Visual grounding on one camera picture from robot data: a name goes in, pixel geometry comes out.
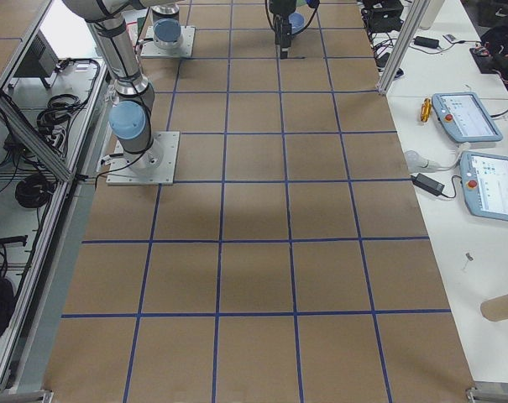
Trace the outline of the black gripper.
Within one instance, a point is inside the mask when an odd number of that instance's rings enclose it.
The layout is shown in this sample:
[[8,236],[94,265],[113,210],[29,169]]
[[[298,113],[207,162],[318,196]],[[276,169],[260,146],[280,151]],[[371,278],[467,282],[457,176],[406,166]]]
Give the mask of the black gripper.
[[276,21],[284,23],[275,24],[275,45],[279,51],[279,57],[286,59],[291,47],[291,24],[289,17],[296,11],[296,0],[269,0],[268,11],[272,25]]

